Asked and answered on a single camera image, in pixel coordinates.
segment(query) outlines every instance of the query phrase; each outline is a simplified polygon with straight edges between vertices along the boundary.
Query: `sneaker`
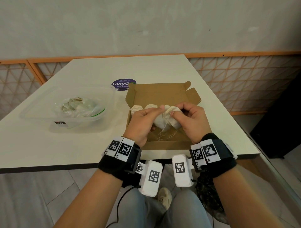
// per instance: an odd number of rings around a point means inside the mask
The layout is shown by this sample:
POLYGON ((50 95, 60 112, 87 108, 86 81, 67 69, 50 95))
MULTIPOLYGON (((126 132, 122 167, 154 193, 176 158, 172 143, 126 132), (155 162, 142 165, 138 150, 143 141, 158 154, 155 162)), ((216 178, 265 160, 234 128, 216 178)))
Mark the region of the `sneaker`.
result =
POLYGON ((158 193, 158 201, 167 210, 170 207, 172 201, 172 195, 168 188, 161 188, 158 193))

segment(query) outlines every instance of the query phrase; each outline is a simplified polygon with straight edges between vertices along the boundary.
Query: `white table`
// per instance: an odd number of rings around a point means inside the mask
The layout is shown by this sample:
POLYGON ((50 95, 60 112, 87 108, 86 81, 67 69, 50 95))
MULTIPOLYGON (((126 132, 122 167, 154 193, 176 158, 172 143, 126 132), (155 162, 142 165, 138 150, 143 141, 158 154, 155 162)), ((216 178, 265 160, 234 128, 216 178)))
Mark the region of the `white table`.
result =
MULTIPOLYGON (((81 168, 91 167, 89 164, 95 167, 110 140, 125 130, 127 91, 116 91, 116 112, 109 124, 94 125, 85 131, 53 128, 49 122, 35 124, 21 120, 19 114, 53 86, 110 85, 125 78, 138 84, 191 81, 202 99, 199 105, 205 109, 212 131, 241 159, 260 153, 184 55, 74 59, 0 121, 0 172, 79 168, 76 164, 82 164, 81 168)), ((170 159, 181 153, 189 155, 188 150, 153 150, 143 151, 141 159, 170 159)))

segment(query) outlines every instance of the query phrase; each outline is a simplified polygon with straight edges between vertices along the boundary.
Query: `open cardboard box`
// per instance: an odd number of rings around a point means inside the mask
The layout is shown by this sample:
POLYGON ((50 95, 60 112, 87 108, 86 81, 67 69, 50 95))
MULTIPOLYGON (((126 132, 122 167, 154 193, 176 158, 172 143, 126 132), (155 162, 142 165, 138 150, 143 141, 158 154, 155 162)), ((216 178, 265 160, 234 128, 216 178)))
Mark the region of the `open cardboard box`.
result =
MULTIPOLYGON (((162 84, 129 84, 126 95, 126 103, 130 108, 133 105, 141 105, 143 108, 148 104, 155 104, 158 107, 163 105, 175 106, 180 102, 198 104, 201 98, 195 88, 187 90, 191 82, 185 83, 162 83, 162 84)), ((129 111, 126 126, 131 120, 129 111)), ((142 150, 169 150, 169 149, 190 149, 192 142, 185 134, 183 128, 175 130, 173 127, 166 132, 161 132, 158 127, 147 136, 146 144, 142 150)))

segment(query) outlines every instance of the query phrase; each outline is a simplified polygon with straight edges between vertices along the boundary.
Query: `person's right hand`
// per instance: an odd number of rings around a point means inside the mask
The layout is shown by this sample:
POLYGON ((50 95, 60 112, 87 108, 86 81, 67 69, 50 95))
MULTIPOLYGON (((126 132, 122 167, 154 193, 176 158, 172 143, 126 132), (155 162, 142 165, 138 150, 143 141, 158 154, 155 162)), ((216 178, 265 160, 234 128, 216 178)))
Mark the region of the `person's right hand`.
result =
POLYGON ((182 102, 176 106, 184 113, 175 111, 171 112, 170 116, 182 125, 193 144, 199 143, 204 135, 212 132, 202 107, 188 102, 182 102))

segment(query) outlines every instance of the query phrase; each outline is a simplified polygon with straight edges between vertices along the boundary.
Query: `lattice panel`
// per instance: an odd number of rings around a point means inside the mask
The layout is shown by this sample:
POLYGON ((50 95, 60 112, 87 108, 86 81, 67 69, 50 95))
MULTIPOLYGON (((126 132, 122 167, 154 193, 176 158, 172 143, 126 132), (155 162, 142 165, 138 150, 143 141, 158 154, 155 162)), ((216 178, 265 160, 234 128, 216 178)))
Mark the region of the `lattice panel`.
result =
POLYGON ((39 87, 26 64, 0 64, 0 120, 39 87))
POLYGON ((301 56, 191 58, 228 111, 266 111, 301 71, 301 56))
POLYGON ((49 80, 53 75, 59 72, 68 63, 69 62, 38 63, 38 67, 40 68, 46 79, 49 80))

